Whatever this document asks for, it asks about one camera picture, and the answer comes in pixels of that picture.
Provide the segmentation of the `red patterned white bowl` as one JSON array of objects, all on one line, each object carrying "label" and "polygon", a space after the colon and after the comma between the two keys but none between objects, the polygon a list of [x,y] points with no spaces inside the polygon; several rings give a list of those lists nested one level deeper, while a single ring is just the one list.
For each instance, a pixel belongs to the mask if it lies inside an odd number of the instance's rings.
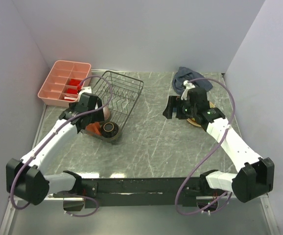
[{"label": "red patterned white bowl", "polygon": [[105,120],[105,121],[107,121],[107,120],[110,119],[110,117],[111,117],[111,112],[110,112],[108,106],[105,106],[105,107],[103,108],[103,114],[104,114],[104,120]]}]

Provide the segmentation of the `orange ceramic mug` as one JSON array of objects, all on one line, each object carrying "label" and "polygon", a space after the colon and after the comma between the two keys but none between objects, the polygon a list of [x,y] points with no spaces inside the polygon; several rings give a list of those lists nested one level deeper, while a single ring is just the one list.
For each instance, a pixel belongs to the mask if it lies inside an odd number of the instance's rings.
[{"label": "orange ceramic mug", "polygon": [[89,135],[98,135],[100,136],[100,123],[99,122],[95,122],[95,123],[91,123],[89,124],[86,128],[85,128],[86,132]]}]

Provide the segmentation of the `yellow plate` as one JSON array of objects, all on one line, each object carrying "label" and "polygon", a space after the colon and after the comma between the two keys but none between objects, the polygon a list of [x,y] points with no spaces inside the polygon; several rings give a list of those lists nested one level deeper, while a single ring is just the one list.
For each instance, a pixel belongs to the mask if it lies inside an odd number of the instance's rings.
[{"label": "yellow plate", "polygon": [[[210,107],[211,108],[215,108],[215,105],[212,103],[212,102],[210,102]],[[193,118],[188,118],[187,119],[187,122],[189,122],[191,125],[193,125],[193,126],[196,126],[196,127],[201,127],[201,125],[199,125],[196,121],[195,121],[195,119],[193,119]]]}]

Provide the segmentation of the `black glazed bowl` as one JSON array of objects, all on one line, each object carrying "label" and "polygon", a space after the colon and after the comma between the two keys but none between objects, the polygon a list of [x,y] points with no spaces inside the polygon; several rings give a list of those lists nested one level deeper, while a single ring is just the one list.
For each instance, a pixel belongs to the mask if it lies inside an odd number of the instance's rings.
[{"label": "black glazed bowl", "polygon": [[100,134],[109,141],[116,141],[120,134],[119,126],[115,122],[105,122],[100,128]]}]

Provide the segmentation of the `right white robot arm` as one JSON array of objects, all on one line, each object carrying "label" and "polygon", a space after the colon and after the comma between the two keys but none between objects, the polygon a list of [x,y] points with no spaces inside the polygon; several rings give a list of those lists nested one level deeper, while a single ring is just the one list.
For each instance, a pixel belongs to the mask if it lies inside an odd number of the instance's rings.
[{"label": "right white robot arm", "polygon": [[222,147],[234,164],[236,173],[211,170],[201,174],[199,189],[205,195],[216,189],[232,192],[245,203],[273,189],[275,165],[252,150],[231,127],[219,108],[212,108],[203,88],[191,88],[182,96],[171,95],[163,116],[171,119],[193,118]]}]

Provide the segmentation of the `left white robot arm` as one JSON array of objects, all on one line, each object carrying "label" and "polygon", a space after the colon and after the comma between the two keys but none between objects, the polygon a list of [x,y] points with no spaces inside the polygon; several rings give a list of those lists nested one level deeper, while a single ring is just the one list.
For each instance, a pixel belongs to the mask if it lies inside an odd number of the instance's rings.
[{"label": "left white robot arm", "polygon": [[83,93],[77,102],[69,104],[49,133],[20,160],[11,159],[6,165],[6,188],[14,203],[17,196],[30,204],[40,204],[46,196],[66,191],[79,196],[82,178],[71,171],[46,175],[45,172],[64,145],[89,124],[104,120],[104,104],[94,94]]}]

